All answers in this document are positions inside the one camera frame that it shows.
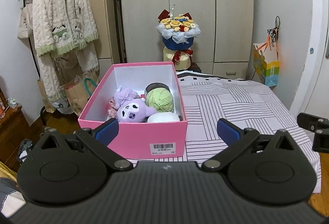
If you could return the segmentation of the green yarn ball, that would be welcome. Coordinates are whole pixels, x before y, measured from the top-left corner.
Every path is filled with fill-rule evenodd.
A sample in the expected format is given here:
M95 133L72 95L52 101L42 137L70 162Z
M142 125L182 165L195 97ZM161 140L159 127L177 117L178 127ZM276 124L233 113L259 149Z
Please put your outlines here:
M158 113L174 112L173 95L166 88L155 88L145 96L146 105L156 109Z

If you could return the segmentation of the grey wardrobe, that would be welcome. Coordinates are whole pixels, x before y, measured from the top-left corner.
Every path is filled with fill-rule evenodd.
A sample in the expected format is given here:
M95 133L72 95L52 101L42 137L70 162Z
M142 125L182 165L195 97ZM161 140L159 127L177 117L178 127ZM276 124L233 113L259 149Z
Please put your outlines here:
M193 62L205 73L245 78L253 31L254 0L121 0L127 61L161 61L164 43L158 15L189 13L201 33Z

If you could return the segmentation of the flower bouquet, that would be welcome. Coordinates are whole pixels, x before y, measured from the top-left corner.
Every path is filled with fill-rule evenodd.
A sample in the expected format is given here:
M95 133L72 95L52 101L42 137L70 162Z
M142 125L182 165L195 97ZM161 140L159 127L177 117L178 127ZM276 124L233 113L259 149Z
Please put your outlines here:
M161 34L163 60L173 63L177 71L191 67L194 39L201 34L197 23L189 13L174 16L163 10L158 16L157 31Z

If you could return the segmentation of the colourful paper gift bag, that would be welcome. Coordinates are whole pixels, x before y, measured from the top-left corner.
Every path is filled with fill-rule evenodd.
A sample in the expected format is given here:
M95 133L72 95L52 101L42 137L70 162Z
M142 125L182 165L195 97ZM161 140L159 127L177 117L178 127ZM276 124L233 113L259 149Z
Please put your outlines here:
M275 87L278 84L280 60L278 43L268 35L266 41L253 44L253 65L262 84Z

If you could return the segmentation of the purple plush toy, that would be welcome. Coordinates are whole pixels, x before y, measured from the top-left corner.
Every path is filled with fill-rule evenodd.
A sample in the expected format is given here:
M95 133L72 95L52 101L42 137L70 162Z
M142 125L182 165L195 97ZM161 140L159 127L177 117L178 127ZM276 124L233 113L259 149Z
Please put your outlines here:
M157 113L154 107L147 106L138 93L130 88L116 91L114 103L120 123L143 123Z

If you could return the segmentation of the pink cardboard box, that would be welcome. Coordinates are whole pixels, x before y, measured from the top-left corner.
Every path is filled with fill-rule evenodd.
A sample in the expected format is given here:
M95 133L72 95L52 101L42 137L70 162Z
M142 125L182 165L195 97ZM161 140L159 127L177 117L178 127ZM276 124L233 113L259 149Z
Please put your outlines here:
M107 120L107 104L119 87L144 94L152 83L169 87L180 121L119 123L118 135L107 146L127 159L176 158L185 150L187 117L179 80L171 62L113 64L99 82L81 115L80 127L95 129Z

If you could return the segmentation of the striped tablecloth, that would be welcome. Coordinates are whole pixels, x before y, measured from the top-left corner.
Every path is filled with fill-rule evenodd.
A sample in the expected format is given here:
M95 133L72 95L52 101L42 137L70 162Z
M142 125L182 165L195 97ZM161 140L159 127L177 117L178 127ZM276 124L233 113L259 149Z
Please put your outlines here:
M237 127L254 128L273 135L285 129L299 145L316 172L314 193L321 191L320 156L312 150L305 131L298 127L289 110L269 87L249 80L232 80L197 72L177 74L187 116L183 155L166 158L169 162L195 161L198 164L224 150L227 145L217 133L217 122L224 118Z

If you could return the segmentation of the brown paper bag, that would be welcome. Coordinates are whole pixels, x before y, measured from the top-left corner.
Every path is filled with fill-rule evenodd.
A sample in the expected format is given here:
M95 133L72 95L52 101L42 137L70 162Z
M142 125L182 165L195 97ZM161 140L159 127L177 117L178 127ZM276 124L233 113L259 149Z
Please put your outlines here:
M96 72L76 75L64 86L64 92L73 112L79 116L99 83Z

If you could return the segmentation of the wooden side cabinet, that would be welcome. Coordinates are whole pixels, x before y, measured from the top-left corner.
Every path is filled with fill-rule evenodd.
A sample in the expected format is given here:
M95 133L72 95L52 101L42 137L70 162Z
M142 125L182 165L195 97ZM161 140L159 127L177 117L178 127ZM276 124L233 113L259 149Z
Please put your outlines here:
M1 119L0 129L0 157L13 171L17 171L20 164L17 154L21 142L30 136L30 126L22 112L22 106L15 109L9 107L5 117Z

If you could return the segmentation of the cream knitted cardigan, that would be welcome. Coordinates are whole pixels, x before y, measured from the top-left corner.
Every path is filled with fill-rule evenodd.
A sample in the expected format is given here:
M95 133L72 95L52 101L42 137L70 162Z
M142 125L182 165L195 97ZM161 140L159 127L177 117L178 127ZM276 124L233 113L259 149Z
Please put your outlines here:
M89 0L32 0L32 20L38 57L82 50L99 38Z

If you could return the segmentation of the floral pink cloth pouch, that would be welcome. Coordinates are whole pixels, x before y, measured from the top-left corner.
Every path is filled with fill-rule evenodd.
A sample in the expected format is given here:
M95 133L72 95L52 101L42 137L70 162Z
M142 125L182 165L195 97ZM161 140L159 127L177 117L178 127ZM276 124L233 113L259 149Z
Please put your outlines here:
M117 118L117 108L115 107L114 97L107 104L107 115L109 118Z

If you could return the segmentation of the white plush cat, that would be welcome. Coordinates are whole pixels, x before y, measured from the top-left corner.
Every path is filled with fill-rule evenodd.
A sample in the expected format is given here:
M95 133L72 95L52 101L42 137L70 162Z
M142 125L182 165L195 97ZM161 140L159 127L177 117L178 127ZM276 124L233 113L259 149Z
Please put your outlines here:
M173 112L155 113L147 119L147 123L172 123L179 121L180 121L179 115Z

